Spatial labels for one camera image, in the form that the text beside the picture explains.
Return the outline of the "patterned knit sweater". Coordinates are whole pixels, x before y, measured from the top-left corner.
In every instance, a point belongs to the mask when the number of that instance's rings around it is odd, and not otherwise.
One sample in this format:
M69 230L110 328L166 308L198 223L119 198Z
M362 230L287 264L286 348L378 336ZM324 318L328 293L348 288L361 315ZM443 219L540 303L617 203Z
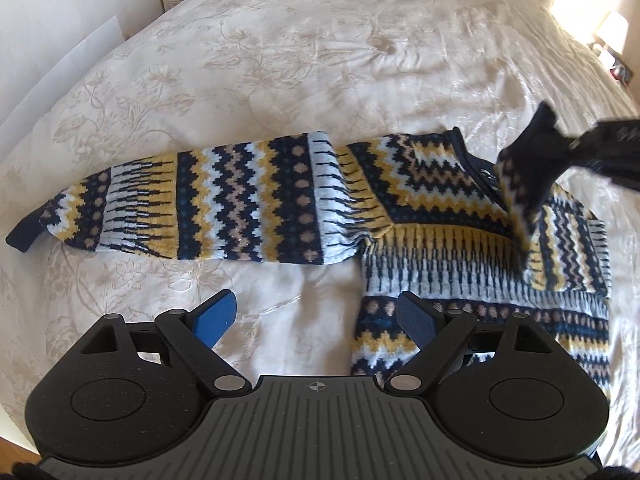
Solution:
M495 162L458 129L335 146L322 131L125 162L17 223L86 252L329 266L357 258L363 298L352 372L385 379L416 354L398 297L484 321L532 316L602 389L610 385L604 224L559 185L591 165L540 104Z

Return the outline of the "cream embroidered bedspread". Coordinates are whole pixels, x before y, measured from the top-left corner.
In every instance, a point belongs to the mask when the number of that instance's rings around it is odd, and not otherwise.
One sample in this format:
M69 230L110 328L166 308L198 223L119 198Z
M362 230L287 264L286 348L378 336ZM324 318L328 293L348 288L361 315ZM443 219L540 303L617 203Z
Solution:
M82 76L2 162L1 227L121 162L305 131L342 145L456 127L494 159L541 101L570 134L638 112L532 0L186 0ZM356 260L178 262L43 236L1 251L2 408L21 425L38 380L101 315L146 321L223 288L239 315L218 350L247 378L349 371Z

